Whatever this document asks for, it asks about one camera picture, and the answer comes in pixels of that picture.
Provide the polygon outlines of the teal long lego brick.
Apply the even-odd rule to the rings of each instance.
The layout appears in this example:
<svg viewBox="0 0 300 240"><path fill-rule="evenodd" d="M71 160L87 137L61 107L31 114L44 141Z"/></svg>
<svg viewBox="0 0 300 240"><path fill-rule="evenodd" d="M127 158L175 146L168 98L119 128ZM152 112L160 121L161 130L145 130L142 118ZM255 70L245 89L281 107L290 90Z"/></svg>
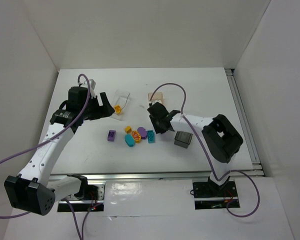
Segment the teal long lego brick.
<svg viewBox="0 0 300 240"><path fill-rule="evenodd" d="M155 133L153 130L147 131L147 139L149 144L155 143Z"/></svg>

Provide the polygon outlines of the purple small lego brick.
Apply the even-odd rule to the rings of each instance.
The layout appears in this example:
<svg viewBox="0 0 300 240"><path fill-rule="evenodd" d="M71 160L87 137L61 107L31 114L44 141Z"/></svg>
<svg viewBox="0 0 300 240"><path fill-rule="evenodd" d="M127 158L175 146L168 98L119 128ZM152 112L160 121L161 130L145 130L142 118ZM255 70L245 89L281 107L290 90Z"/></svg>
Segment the purple small lego brick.
<svg viewBox="0 0 300 240"><path fill-rule="evenodd" d="M115 130L109 130L107 135L107 140L109 142L114 142L116 137L116 131Z"/></svg>

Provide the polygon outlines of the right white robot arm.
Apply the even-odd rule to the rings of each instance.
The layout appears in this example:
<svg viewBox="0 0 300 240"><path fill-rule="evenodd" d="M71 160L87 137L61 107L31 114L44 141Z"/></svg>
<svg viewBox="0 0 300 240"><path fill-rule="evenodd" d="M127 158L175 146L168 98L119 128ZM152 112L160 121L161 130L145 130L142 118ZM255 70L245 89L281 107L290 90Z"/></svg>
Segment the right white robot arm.
<svg viewBox="0 0 300 240"><path fill-rule="evenodd" d="M219 192L227 185L232 159L244 141L225 115L200 117L184 114L179 110L169 112L159 102L150 104L147 111L157 134L167 131L194 134L211 168L208 178L210 189Z"/></svg>

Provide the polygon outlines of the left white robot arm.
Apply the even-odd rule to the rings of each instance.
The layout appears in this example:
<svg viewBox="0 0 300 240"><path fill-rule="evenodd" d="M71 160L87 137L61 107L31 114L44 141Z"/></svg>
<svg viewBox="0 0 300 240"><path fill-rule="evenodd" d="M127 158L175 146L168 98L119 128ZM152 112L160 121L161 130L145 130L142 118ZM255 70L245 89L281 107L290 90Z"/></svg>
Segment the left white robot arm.
<svg viewBox="0 0 300 240"><path fill-rule="evenodd" d="M51 172L67 143L84 121L110 117L114 112L107 94L97 97L93 89L74 86L63 102L65 109L56 110L46 136L28 164L17 176L9 175L4 188L13 208L41 216L47 215L55 202L74 195L83 199L89 193L88 179L79 174L68 174L49 184Z"/></svg>

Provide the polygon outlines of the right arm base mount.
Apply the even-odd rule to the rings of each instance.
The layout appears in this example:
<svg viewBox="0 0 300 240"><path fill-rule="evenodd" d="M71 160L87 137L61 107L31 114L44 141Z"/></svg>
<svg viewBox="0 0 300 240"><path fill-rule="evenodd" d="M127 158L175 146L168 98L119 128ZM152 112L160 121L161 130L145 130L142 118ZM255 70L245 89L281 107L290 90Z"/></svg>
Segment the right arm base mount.
<svg viewBox="0 0 300 240"><path fill-rule="evenodd" d="M195 210L240 208L236 183L229 181L218 193L213 192L207 182L193 182L190 194L194 197Z"/></svg>

